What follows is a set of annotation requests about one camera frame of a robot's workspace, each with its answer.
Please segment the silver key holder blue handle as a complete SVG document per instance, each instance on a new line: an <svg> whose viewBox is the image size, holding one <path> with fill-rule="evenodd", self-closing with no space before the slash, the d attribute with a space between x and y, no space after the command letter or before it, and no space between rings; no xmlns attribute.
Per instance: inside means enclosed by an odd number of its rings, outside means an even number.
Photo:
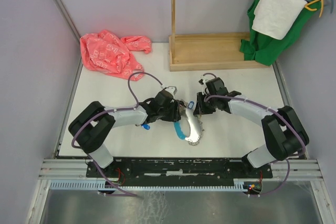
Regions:
<svg viewBox="0 0 336 224"><path fill-rule="evenodd" d="M184 108L180 111L180 115L182 119L186 119L189 125L190 133L186 135L182 128L180 121L174 122L174 129L177 137L180 140L187 141L189 145L196 146L199 144L200 139L203 136L203 127L202 122L193 114L193 110L189 108Z"/></svg>

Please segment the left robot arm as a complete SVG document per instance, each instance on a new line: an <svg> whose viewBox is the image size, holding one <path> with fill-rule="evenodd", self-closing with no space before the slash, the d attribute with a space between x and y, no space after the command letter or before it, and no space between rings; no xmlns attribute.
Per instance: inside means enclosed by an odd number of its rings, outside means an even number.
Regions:
<svg viewBox="0 0 336 224"><path fill-rule="evenodd" d="M177 122L181 119L180 106L183 104L167 89L129 108L109 109L94 101L70 123L68 131L78 147L95 161L98 171L110 177L116 171L113 156L104 144L110 131L126 125L148 125L157 120Z"/></svg>

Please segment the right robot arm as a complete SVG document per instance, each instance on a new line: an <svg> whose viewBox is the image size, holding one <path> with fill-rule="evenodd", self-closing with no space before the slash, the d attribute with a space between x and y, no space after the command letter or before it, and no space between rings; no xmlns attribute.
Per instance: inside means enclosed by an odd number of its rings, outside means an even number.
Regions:
<svg viewBox="0 0 336 224"><path fill-rule="evenodd" d="M202 91L196 96L195 116L220 110L241 116L262 128L265 144L241 159L241 172L246 177L254 177L266 164L306 152L309 137L292 107L275 110L247 99L238 91L229 92L223 80L212 73L203 74L199 83Z"/></svg>

